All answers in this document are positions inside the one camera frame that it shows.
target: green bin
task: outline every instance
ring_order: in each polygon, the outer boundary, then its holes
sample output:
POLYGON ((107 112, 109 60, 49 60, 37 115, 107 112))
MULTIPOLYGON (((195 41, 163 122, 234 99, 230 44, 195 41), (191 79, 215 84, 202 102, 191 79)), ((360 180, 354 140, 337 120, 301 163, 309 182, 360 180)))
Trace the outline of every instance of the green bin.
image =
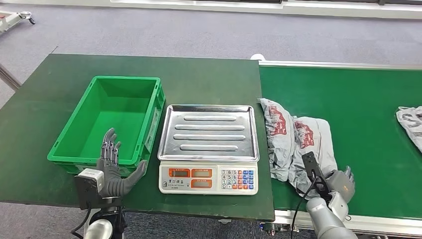
POLYGON ((72 174, 95 168, 113 127, 121 141, 120 172, 128 176, 151 156, 164 101, 160 78, 95 76, 47 158, 72 174))

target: metal rail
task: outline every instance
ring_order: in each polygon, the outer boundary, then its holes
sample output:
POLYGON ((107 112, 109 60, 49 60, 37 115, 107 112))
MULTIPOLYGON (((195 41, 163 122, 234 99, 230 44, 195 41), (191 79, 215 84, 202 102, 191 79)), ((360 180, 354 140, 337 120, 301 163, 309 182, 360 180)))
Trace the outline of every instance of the metal rail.
POLYGON ((14 91, 17 91, 22 86, 22 83, 19 82, 2 64, 0 64, 0 79, 14 91))

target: robotic hand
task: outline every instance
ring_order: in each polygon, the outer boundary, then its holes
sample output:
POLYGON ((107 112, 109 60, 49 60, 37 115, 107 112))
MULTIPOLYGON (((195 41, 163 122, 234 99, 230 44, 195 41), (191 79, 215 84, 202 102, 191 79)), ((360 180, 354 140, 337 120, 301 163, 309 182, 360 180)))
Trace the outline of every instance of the robotic hand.
POLYGON ((79 207, 82 210, 88 209, 84 221, 71 231, 80 239, 83 237, 76 231, 84 224, 86 239, 124 238, 127 224, 121 198, 145 175, 148 162, 140 161, 136 170, 122 179, 118 166, 121 143, 115 143, 116 138, 114 129, 109 129, 103 138, 96 169, 87 168, 75 176, 79 207))
POLYGON ((317 181, 315 177, 318 177, 316 189, 321 198, 312 198, 306 205, 317 238, 357 239, 343 224, 349 210, 347 203, 355 193, 350 167, 347 166, 344 172, 335 170, 325 179, 312 152, 303 155, 302 160, 311 181, 317 181))

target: gray plastic bag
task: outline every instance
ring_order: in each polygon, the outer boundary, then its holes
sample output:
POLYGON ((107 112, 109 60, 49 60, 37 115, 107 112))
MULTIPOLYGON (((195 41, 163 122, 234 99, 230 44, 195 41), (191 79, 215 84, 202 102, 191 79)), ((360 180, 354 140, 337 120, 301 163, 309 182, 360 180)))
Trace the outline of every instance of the gray plastic bag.
MULTIPOLYGON (((289 168, 289 182, 296 188, 296 192, 303 196, 311 186, 311 181, 306 174, 302 155, 314 152, 323 175, 337 170, 337 163, 334 158, 331 131, 327 121, 310 117, 293 117, 293 121, 296 147, 293 153, 293 162, 289 168)), ((313 197, 319 197, 315 189, 309 191, 306 199, 313 197)))
POLYGON ((422 106, 418 108, 399 107, 396 117, 405 128, 409 138, 422 152, 422 106))
POLYGON ((271 177, 285 182, 295 147, 293 119, 279 103, 264 98, 258 101, 264 111, 271 177))

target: white label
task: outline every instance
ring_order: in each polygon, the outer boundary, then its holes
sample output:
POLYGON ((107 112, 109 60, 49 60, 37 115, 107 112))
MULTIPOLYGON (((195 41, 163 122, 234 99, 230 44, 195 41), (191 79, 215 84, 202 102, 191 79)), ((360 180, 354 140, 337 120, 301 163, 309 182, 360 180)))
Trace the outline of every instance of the white label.
POLYGON ((158 119, 159 119, 159 112, 158 109, 155 108, 154 115, 152 116, 152 122, 151 127, 149 128, 148 137, 146 138, 145 147, 148 149, 148 151, 151 152, 151 146, 154 143, 154 137, 153 137, 153 131, 156 129, 158 119))

